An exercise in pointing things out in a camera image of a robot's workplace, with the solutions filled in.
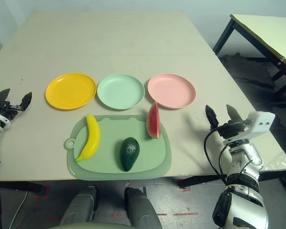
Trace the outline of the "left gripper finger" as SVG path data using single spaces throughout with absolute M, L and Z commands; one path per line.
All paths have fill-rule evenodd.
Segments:
M 21 111 L 25 111 L 31 103 L 32 92 L 27 93 L 21 100 Z
M 10 88 L 2 90 L 0 92 L 0 102 L 5 102 L 10 92 Z

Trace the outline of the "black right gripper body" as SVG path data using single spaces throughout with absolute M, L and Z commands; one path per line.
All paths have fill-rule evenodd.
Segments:
M 244 120 L 229 120 L 223 125 L 216 125 L 217 132 L 225 140 L 224 143 L 231 142 L 230 138 L 237 136 L 240 132 L 243 132 L 246 128 L 247 121 Z

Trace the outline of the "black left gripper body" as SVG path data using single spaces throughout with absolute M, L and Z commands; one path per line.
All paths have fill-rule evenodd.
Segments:
M 0 103 L 0 114 L 4 117 L 15 117 L 22 107 L 19 105 L 11 105 L 10 102 Z

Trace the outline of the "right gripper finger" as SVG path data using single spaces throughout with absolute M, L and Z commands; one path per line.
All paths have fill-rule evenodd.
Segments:
M 234 107 L 227 104 L 226 108 L 227 108 L 227 113 L 230 117 L 230 120 L 228 121 L 229 123 L 236 123 L 236 122 L 243 121 L 240 114 L 237 112 L 237 110 Z
M 205 114 L 210 124 L 210 130 L 217 128 L 218 120 L 216 118 L 216 114 L 214 110 L 208 105 L 205 106 Z

